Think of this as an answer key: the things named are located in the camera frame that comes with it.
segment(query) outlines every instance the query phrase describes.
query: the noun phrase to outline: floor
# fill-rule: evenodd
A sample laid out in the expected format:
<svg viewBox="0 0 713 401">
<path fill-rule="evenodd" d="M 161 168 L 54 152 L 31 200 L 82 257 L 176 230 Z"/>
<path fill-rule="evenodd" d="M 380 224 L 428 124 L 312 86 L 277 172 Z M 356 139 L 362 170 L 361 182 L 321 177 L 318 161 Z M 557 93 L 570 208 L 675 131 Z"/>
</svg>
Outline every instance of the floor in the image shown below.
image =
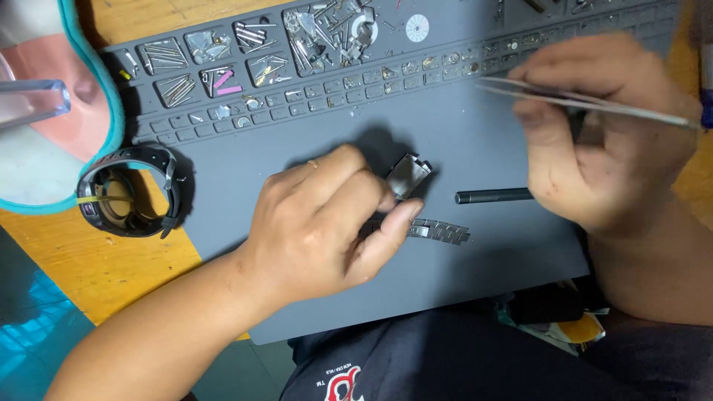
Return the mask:
<svg viewBox="0 0 713 401">
<path fill-rule="evenodd" d="M 0 400 L 41 400 L 92 323 L 0 228 Z M 273 401 L 294 369 L 285 341 L 234 342 L 196 383 L 199 401 Z"/>
</svg>

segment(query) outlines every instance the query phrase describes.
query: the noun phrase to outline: gray silicone mat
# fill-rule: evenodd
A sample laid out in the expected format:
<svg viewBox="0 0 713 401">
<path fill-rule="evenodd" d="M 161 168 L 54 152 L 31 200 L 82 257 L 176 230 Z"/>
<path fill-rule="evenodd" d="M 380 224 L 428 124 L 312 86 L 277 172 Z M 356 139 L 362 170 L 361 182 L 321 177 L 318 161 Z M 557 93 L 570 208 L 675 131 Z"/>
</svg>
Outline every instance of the gray silicone mat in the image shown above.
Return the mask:
<svg viewBox="0 0 713 401">
<path fill-rule="evenodd" d="M 670 0 L 596 0 L 576 15 L 571 12 L 575 0 L 540 0 L 547 7 L 542 14 L 521 0 L 401 0 L 398 8 L 397 2 L 373 0 L 367 5 L 378 14 L 379 32 L 361 65 L 339 68 L 338 56 L 330 56 L 337 66 L 327 63 L 326 71 L 314 75 L 298 74 L 282 20 L 284 12 L 306 12 L 309 1 L 104 51 L 114 71 L 132 69 L 124 50 L 140 64 L 132 81 L 116 76 L 128 113 L 128 135 L 133 143 L 159 142 L 178 154 L 193 206 L 183 226 L 203 260 L 245 239 L 266 177 L 343 142 L 357 144 L 383 176 L 407 152 L 428 161 L 434 172 L 414 193 L 426 201 L 421 217 L 470 230 L 471 240 L 460 246 L 409 238 L 370 283 L 295 303 L 253 328 L 250 335 L 257 344 L 587 274 L 571 224 L 535 201 L 454 203 L 458 191 L 526 186 L 526 149 L 510 112 L 512 100 L 480 92 L 473 84 L 478 76 L 504 73 L 541 46 L 574 35 L 625 29 L 665 54 L 677 13 L 677 3 Z M 429 32 L 423 41 L 413 42 L 406 25 L 417 14 L 428 19 Z M 267 41 L 277 43 L 244 54 L 232 28 L 238 21 L 261 20 L 279 24 L 265 28 Z M 413 27 L 408 28 L 411 35 Z M 196 64 L 185 35 L 198 31 L 229 36 L 230 54 Z M 143 44 L 173 43 L 173 38 L 188 67 L 150 76 L 143 67 Z M 250 64 L 267 54 L 289 59 L 271 77 L 292 79 L 257 87 Z M 226 65 L 235 72 L 226 85 L 240 85 L 243 92 L 210 98 L 200 71 Z M 185 73 L 197 81 L 191 99 L 168 108 L 158 91 L 171 84 L 160 83 Z M 219 118 L 226 111 L 230 115 Z"/>
</svg>

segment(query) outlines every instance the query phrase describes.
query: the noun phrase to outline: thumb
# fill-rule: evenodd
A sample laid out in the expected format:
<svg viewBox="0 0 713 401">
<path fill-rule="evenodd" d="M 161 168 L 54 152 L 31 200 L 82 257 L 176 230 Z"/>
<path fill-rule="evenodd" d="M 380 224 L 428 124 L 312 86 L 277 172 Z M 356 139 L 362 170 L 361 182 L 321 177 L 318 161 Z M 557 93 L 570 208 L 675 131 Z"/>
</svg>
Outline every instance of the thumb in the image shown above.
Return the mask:
<svg viewBox="0 0 713 401">
<path fill-rule="evenodd" d="M 349 287 L 365 283 L 381 270 L 406 240 L 411 223 L 424 208 L 421 199 L 406 200 L 395 207 L 374 231 L 355 250 L 355 258 L 348 267 L 346 282 Z"/>
<path fill-rule="evenodd" d="M 522 100 L 513 112 L 528 142 L 530 191 L 542 200 L 581 181 L 572 131 L 564 111 L 543 101 Z"/>
</svg>

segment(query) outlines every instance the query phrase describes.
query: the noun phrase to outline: wooden desk surface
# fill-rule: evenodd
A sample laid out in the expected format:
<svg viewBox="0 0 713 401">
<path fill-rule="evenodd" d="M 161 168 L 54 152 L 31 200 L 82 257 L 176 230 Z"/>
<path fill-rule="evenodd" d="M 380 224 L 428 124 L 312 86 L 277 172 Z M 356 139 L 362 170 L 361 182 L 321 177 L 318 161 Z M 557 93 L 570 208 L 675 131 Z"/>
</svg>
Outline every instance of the wooden desk surface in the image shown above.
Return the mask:
<svg viewBox="0 0 713 401">
<path fill-rule="evenodd" d="M 82 25 L 95 48 L 192 26 L 285 0 L 76 0 Z M 692 1 L 687 2 L 670 56 L 672 75 L 691 94 L 699 88 L 698 53 L 687 32 Z M 156 208 L 165 200 L 150 178 Z M 713 136 L 704 136 L 699 153 L 675 190 L 713 228 Z M 200 257 L 183 229 L 167 239 L 117 238 L 90 227 L 74 208 L 48 216 L 0 210 L 0 225 L 12 235 L 60 289 L 94 323 L 100 324 L 151 290 L 195 268 Z"/>
</svg>

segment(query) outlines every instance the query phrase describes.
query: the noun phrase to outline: small gear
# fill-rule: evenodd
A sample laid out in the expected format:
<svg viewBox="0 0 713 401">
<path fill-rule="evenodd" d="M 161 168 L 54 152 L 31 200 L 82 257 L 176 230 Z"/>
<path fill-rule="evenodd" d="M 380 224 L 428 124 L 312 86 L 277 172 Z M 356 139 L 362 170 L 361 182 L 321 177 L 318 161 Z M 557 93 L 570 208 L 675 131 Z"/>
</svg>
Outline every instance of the small gear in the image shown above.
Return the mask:
<svg viewBox="0 0 713 401">
<path fill-rule="evenodd" d="M 284 16 L 284 27 L 293 34 L 299 31 L 299 22 L 297 22 L 297 16 L 294 14 L 285 14 Z"/>
</svg>

